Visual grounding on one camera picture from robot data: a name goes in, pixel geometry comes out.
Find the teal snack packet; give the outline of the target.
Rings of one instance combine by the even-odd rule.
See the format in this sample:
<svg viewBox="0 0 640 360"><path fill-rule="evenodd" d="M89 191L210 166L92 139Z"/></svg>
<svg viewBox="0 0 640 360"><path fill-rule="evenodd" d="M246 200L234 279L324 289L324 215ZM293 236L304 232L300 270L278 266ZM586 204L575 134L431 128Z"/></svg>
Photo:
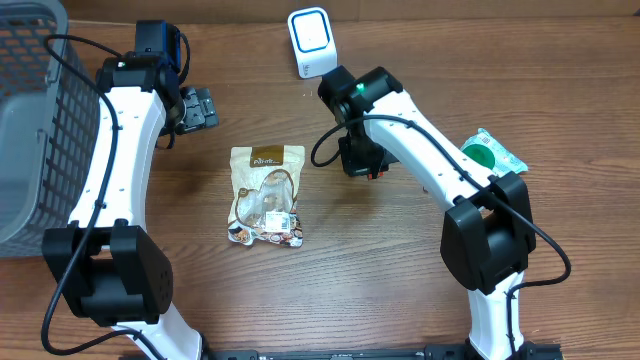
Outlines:
<svg viewBox="0 0 640 360"><path fill-rule="evenodd" d="M509 172L520 174L529 171L529 167L526 163L507 150L484 128L479 128L475 135L468 138L462 145L461 151L471 144L484 145L493 152L496 158L496 164L494 169L491 171L499 177L502 177Z"/></svg>

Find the green lid jar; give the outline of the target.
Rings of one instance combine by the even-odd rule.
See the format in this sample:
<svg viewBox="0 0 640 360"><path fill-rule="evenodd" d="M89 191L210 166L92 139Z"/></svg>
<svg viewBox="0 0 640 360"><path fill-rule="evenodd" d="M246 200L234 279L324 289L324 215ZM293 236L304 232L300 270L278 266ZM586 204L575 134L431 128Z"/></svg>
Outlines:
<svg viewBox="0 0 640 360"><path fill-rule="evenodd" d="M478 164L493 170L496 164L496 158L493 152L486 146L481 144L471 144L465 147L462 152L477 162Z"/></svg>

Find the beige snack bag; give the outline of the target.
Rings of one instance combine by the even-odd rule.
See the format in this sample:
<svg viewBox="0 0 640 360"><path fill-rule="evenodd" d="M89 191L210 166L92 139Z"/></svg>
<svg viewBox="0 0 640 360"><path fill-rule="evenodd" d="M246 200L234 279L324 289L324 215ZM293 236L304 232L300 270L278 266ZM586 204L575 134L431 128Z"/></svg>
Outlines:
<svg viewBox="0 0 640 360"><path fill-rule="evenodd" d="M245 246L256 242L302 246L304 236L297 206L304 163L302 146L231 149L234 200L227 221L230 241Z"/></svg>

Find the red stick packet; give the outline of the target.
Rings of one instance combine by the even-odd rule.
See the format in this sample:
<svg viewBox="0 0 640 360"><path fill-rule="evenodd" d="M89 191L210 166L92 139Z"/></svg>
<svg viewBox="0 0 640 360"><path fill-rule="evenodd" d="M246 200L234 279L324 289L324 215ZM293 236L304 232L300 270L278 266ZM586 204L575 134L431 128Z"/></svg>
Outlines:
<svg viewBox="0 0 640 360"><path fill-rule="evenodd" d="M384 176L384 172L383 171L379 171L379 172L369 173L367 175L367 179L370 181L370 180L378 179L378 178L380 178L382 176Z"/></svg>

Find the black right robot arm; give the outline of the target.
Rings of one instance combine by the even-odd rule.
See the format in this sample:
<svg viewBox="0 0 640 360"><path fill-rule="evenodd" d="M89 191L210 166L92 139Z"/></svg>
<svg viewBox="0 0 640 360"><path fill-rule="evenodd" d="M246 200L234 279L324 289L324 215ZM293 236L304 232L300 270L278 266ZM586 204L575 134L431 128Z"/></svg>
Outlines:
<svg viewBox="0 0 640 360"><path fill-rule="evenodd" d="M382 67L355 78L339 66L323 75L318 95L347 130L339 140L347 175L376 179L399 162L443 211L440 254L469 295L467 357L522 357L518 299L508 292L522 283L536 246L522 178L497 175L464 154Z"/></svg>

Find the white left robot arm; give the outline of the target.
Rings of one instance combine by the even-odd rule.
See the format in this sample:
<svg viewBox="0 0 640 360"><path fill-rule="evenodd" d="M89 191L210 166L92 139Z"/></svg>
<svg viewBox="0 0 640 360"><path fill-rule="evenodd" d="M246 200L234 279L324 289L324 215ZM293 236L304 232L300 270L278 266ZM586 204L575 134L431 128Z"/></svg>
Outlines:
<svg viewBox="0 0 640 360"><path fill-rule="evenodd" d="M146 229L145 204L160 137L214 127L210 92L186 85L186 35L163 20L136 25L132 51L110 51L89 86L99 127L88 175L63 227L50 228L43 257L65 301L107 339L131 339L148 359L208 359L206 338L173 304L173 271Z"/></svg>

